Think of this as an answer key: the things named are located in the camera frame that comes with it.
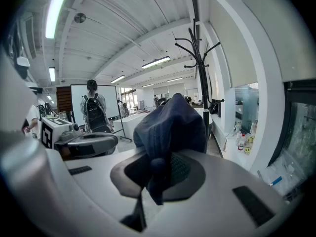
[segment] wooden panel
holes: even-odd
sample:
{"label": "wooden panel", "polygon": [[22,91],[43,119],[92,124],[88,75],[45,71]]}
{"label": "wooden panel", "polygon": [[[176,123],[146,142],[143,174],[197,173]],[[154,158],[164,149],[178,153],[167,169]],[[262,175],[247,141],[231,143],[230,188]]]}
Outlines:
{"label": "wooden panel", "polygon": [[70,112],[72,111],[71,103],[71,88],[70,87],[57,87],[57,109],[58,112]]}

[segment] whiteboard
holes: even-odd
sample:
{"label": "whiteboard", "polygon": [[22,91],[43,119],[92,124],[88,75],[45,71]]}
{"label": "whiteboard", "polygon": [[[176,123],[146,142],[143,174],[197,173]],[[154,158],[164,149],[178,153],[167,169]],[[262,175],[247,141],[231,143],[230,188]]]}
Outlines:
{"label": "whiteboard", "polygon": [[[82,97],[88,93],[87,85],[71,85],[71,99],[75,121],[78,125],[84,125],[83,114],[80,110]],[[97,93],[104,96],[107,109],[105,111],[108,119],[119,116],[117,93],[115,86],[98,85]]]}

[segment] coat rack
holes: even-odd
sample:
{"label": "coat rack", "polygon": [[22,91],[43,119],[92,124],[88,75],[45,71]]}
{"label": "coat rack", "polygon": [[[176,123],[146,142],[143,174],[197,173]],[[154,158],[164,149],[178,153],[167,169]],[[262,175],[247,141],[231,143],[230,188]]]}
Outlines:
{"label": "coat rack", "polygon": [[196,38],[196,20],[193,19],[193,33],[192,33],[192,30],[191,28],[189,27],[189,33],[190,33],[190,36],[191,36],[191,40],[190,41],[189,39],[184,39],[184,38],[175,38],[175,40],[186,40],[188,42],[190,42],[190,44],[192,45],[192,49],[193,49],[193,52],[192,53],[190,50],[187,50],[185,47],[179,45],[178,43],[175,43],[176,46],[182,48],[183,50],[187,51],[188,53],[190,53],[196,63],[193,65],[193,66],[184,66],[185,68],[194,68],[194,67],[198,67],[198,72],[199,72],[199,77],[200,77],[200,80],[201,80],[201,87],[202,87],[202,100],[203,100],[203,107],[204,107],[204,110],[203,110],[203,120],[204,120],[204,124],[205,124],[205,128],[206,128],[206,141],[208,139],[208,128],[209,128],[209,108],[208,108],[208,103],[209,102],[212,106],[215,106],[221,102],[224,102],[224,99],[220,100],[220,101],[217,101],[217,102],[214,102],[212,103],[210,100],[209,100],[209,96],[208,96],[208,86],[207,86],[207,77],[206,77],[206,71],[205,71],[205,67],[209,67],[209,65],[205,65],[204,64],[204,60],[207,56],[207,53],[209,51],[211,51],[212,49],[214,49],[215,47],[217,47],[218,45],[220,45],[221,43],[218,42],[216,45],[212,46],[209,50],[207,50],[205,53],[204,53],[204,56],[203,56],[203,59],[201,57],[201,54],[199,52],[199,49],[198,49],[198,40],[202,40],[202,39],[198,39]]}

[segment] ceiling light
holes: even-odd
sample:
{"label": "ceiling light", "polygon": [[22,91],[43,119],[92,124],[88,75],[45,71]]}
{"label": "ceiling light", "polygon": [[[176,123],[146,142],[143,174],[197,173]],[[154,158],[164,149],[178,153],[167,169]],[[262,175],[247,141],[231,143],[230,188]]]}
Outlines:
{"label": "ceiling light", "polygon": [[147,64],[143,65],[142,68],[143,68],[143,69],[146,69],[146,68],[152,67],[152,66],[154,66],[154,65],[157,65],[157,64],[159,64],[159,63],[161,63],[161,62],[169,61],[169,60],[170,60],[170,57],[169,57],[169,56],[166,56],[166,57],[163,57],[163,58],[161,58],[161,59],[154,60],[154,61],[152,61],[152,62],[150,62],[150,63],[147,63]]}
{"label": "ceiling light", "polygon": [[55,30],[57,25],[57,20],[59,16],[59,12],[61,9],[61,6],[63,5],[64,0],[51,0],[48,14],[47,14],[47,20],[46,20],[46,32],[45,37],[48,39],[55,38]]}
{"label": "ceiling light", "polygon": [[50,75],[50,80],[55,81],[55,68],[54,67],[49,67],[49,75]]}
{"label": "ceiling light", "polygon": [[145,85],[145,86],[143,86],[143,88],[148,87],[148,86],[152,86],[152,85],[154,85],[154,84]]}
{"label": "ceiling light", "polygon": [[120,76],[119,78],[116,78],[114,81],[112,81],[111,83],[115,83],[119,80],[122,80],[123,78],[125,78],[125,76]]}
{"label": "ceiling light", "polygon": [[176,78],[176,79],[172,79],[172,80],[169,80],[169,81],[167,81],[167,82],[170,82],[170,81],[176,81],[176,80],[181,80],[182,79],[182,77],[180,77],[180,78]]}

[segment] white ceiling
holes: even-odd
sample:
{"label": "white ceiling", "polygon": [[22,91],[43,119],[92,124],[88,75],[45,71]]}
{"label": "white ceiling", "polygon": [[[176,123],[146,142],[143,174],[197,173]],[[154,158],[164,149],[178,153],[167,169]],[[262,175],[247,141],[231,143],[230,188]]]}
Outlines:
{"label": "white ceiling", "polygon": [[[30,61],[30,72],[40,86],[84,84],[94,78],[107,84],[121,75],[127,77],[121,85],[133,87],[194,78],[194,69],[184,68],[193,61],[181,62],[189,53],[174,45],[175,37],[190,39],[192,0],[66,0],[54,40],[43,36],[49,1],[32,0],[25,7],[36,16],[34,35],[42,45]],[[78,12],[86,15],[81,24],[73,20]],[[188,42],[178,43],[192,50]],[[167,62],[144,73],[142,65],[167,55],[175,60],[172,66]],[[54,83],[49,66],[56,69]]]}

